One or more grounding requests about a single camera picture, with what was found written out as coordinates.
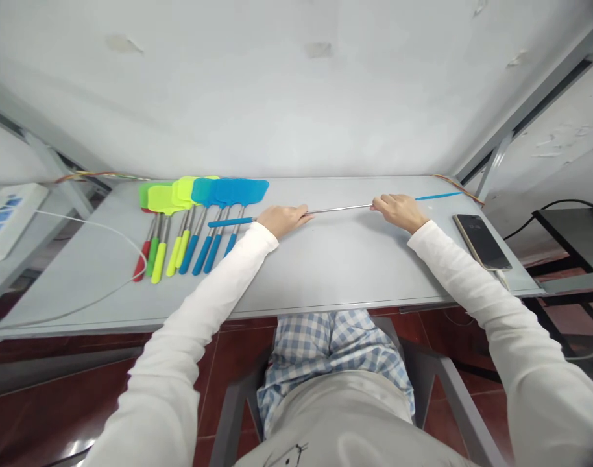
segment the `blue handle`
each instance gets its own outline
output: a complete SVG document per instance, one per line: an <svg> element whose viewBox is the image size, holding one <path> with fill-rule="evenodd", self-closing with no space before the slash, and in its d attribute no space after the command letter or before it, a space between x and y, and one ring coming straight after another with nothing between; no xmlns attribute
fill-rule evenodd
<svg viewBox="0 0 593 467"><path fill-rule="evenodd" d="M193 235L191 237L191 241L186 248L186 253L184 253L182 266L180 266L180 274L186 274L188 272L188 267L191 265L191 259L193 259L193 253L195 253L195 247L197 246L198 241L199 235Z"/></svg>
<svg viewBox="0 0 593 467"><path fill-rule="evenodd" d="M225 219L224 221L213 221L208 223L208 227L224 227L236 224L248 224L253 222L253 217L241 217L239 219Z"/></svg>
<svg viewBox="0 0 593 467"><path fill-rule="evenodd" d="M210 254L208 255L208 260L206 261L206 265L204 266L204 272L209 274L212 270L212 266L214 265L214 258L217 255L217 251L219 249L219 243L221 243L222 235L218 233L214 237L214 242L212 243L212 248L210 249Z"/></svg>
<svg viewBox="0 0 593 467"><path fill-rule="evenodd" d="M197 258L197 262L195 263L195 267L193 268L193 275L198 276L201 272L201 268L204 266L204 261L206 260L206 255L208 254L208 249L210 249L210 242L212 242L212 237L207 236L206 241L204 242L204 246L201 247L201 252L199 253L199 257Z"/></svg>
<svg viewBox="0 0 593 467"><path fill-rule="evenodd" d="M416 201L420 201L423 199L437 199L437 198L448 198L449 196L455 196L455 195L460 195L461 192L460 191L455 191L454 193L444 193L443 195L432 195L429 197L422 197L422 198L416 198Z"/></svg>
<svg viewBox="0 0 593 467"><path fill-rule="evenodd" d="M229 253L230 251L232 251L232 248L236 244L236 237L237 236L238 236L237 233L233 233L232 234L232 236L230 237L230 242L227 244L227 249L225 250L225 254L223 255L223 257L226 257L227 256L227 253Z"/></svg>

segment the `white long-sleeve shirt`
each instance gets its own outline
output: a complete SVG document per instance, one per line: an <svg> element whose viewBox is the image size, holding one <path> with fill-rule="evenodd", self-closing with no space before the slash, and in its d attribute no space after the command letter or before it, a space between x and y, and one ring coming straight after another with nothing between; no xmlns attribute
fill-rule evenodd
<svg viewBox="0 0 593 467"><path fill-rule="evenodd" d="M408 245L487 332L507 393L517 465L591 465L593 382L564 360L560 345L535 315L433 221ZM193 389L197 362L266 255L277 246L265 227L251 224L233 251L154 333L130 370L128 390L119 397L119 408L108 419L85 466L191 465L199 403L199 393ZM322 376L296 388L278 409L273 435L239 465L283 462L280 456L286 453L292 464L297 459L292 455L294 446L301 442L302 448L303 441L308 444L307 450L298 452L303 456L301 465L386 465L400 459L405 465L466 462L406 421L399 409L402 398L394 404L397 395L385 378L362 373ZM344 378L342 385L334 377ZM371 431L380 435L369 436ZM315 433L328 436L317 442Z"/></svg>

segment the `red tile floor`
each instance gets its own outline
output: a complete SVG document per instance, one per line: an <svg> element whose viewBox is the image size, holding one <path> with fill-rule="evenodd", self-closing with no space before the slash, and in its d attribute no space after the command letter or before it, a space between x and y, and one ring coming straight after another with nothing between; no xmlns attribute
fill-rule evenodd
<svg viewBox="0 0 593 467"><path fill-rule="evenodd" d="M556 310L556 317L559 313L562 315L555 319L557 326L567 327L570 315L578 311L574 307L570 307L568 313ZM469 321L461 308L447 309L446 312L459 324ZM442 310L400 315L397 308L388 308L371 313L390 316L396 332L405 339L458 361L494 369L491 358L484 351L487 342L485 334L475 322L469 326L457 326L446 318ZM246 372L256 356L270 345L275 327L275 318L231 321L206 347L195 384L200 392L195 467L209 463L227 385ZM576 331L593 332L593 329L576 328ZM0 363L139 346L149 337L149 334L135 334L6 341L0 343ZM133 363L129 360L108 365L1 397L0 467L40 467L90 446L116 408L117 397L126 387L126 372ZM463 372L461 377L504 457L513 463L506 396L502 386ZM438 385L433 391L425 430L466 455L465 443ZM257 445L253 422L248 416L243 422L239 454L244 455Z"/></svg>

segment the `power strip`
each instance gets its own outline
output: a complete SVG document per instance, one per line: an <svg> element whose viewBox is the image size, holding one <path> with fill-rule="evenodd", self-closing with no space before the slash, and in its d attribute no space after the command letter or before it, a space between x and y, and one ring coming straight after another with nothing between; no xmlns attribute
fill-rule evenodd
<svg viewBox="0 0 593 467"><path fill-rule="evenodd" d="M0 189L0 261L9 254L47 195L48 189L35 183Z"/></svg>

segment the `phone screen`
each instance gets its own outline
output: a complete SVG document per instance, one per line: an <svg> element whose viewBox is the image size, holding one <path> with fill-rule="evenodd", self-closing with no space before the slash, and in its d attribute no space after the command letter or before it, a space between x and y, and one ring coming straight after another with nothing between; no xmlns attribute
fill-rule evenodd
<svg viewBox="0 0 593 467"><path fill-rule="evenodd" d="M480 216L458 214L454 220L472 254L486 269L513 268Z"/></svg>

